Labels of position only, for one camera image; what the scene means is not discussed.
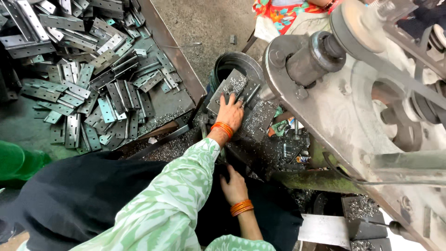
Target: concrete floor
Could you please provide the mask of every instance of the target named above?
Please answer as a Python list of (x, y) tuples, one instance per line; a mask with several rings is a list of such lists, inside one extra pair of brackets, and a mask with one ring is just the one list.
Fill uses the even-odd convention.
[[(241, 51), (256, 26), (254, 0), (152, 0), (173, 37), (181, 46), (202, 42), (200, 47), (183, 49), (203, 85), (215, 61), (227, 51)], [(232, 45), (231, 34), (237, 36)], [(258, 60), (267, 43), (257, 40), (248, 55)]]

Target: orange bangle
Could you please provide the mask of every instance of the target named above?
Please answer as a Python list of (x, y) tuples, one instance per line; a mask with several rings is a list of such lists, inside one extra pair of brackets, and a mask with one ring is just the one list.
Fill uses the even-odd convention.
[(232, 128), (230, 126), (226, 125), (225, 123), (217, 122), (211, 127), (211, 130), (214, 129), (214, 127), (218, 127), (220, 129), (222, 129), (223, 131), (225, 131), (227, 133), (227, 135), (229, 136), (228, 141), (234, 135), (234, 130), (232, 130)]
[(253, 210), (253, 209), (254, 209), (254, 206), (252, 205), (251, 200), (245, 200), (245, 201), (239, 202), (231, 207), (231, 215), (233, 217), (235, 217), (243, 212)]

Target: light green printed kurta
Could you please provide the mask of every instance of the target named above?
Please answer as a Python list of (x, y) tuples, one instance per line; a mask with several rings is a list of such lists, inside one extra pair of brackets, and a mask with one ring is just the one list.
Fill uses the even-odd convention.
[[(191, 146), (118, 212), (114, 227), (71, 250), (201, 250), (194, 230), (198, 211), (211, 192), (219, 153), (219, 145), (209, 138)], [(274, 247), (266, 241), (225, 235), (206, 250), (273, 251)]]

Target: floral print cloth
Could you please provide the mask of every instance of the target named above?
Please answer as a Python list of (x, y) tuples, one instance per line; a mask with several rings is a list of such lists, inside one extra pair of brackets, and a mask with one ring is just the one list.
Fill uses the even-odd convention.
[(280, 35), (287, 32), (299, 13), (326, 12), (322, 7), (308, 2), (287, 6), (274, 6), (272, 5), (271, 0), (255, 0), (254, 5), (252, 6), (252, 11), (257, 13), (256, 17), (263, 16), (270, 18)]
[[(118, 212), (114, 227), (71, 250), (200, 251), (194, 230), (198, 211), (211, 192), (214, 162), (219, 153), (219, 145), (209, 138), (191, 146)], [(224, 235), (211, 242), (206, 250), (275, 249), (266, 241)]]

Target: pile of metal hinges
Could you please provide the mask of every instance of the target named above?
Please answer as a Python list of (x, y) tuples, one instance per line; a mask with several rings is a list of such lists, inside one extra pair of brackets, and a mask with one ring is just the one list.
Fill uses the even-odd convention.
[[(39, 77), (21, 79), (20, 92), (38, 99), (34, 109), (51, 124), (52, 143), (80, 154), (102, 145), (116, 149), (138, 137), (138, 123), (155, 116), (148, 91), (161, 83), (167, 93), (181, 82), (151, 38), (137, 0), (1, 3), (0, 42), (28, 66), (20, 75)], [(136, 49), (139, 40), (152, 45)], [(149, 50), (156, 56), (148, 57)]]

